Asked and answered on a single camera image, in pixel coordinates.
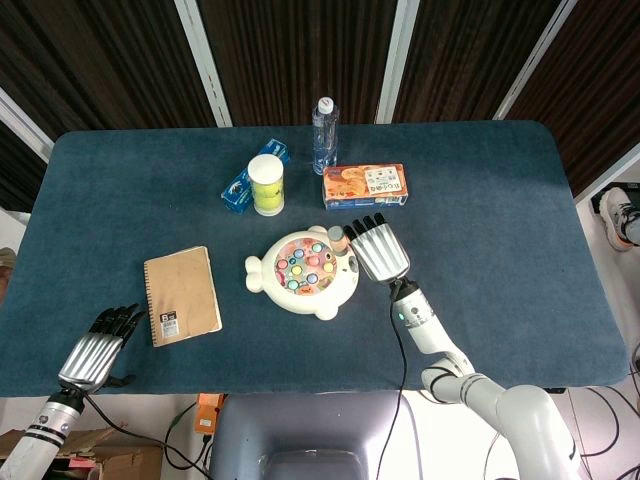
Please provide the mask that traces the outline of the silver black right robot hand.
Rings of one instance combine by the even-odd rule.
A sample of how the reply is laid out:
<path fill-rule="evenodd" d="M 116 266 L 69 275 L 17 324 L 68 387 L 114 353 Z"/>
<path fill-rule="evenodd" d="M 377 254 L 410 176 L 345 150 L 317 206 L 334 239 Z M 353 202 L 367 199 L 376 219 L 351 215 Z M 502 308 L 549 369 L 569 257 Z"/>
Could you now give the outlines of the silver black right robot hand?
<path fill-rule="evenodd" d="M 361 268 L 374 282 L 389 284 L 404 277 L 410 260 L 385 217 L 377 212 L 343 226 Z"/>

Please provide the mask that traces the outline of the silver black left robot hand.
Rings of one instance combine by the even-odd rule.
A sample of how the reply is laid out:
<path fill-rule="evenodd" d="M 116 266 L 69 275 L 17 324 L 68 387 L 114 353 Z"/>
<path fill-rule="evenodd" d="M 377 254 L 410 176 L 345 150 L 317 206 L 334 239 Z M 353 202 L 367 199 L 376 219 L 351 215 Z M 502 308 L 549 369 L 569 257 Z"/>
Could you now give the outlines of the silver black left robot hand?
<path fill-rule="evenodd" d="M 76 342 L 59 371 L 60 386 L 92 394 L 103 387 L 122 388 L 131 384 L 135 374 L 117 378 L 111 375 L 111 369 L 145 316 L 146 311 L 140 310 L 138 304 L 100 313 L 88 332 Z"/>

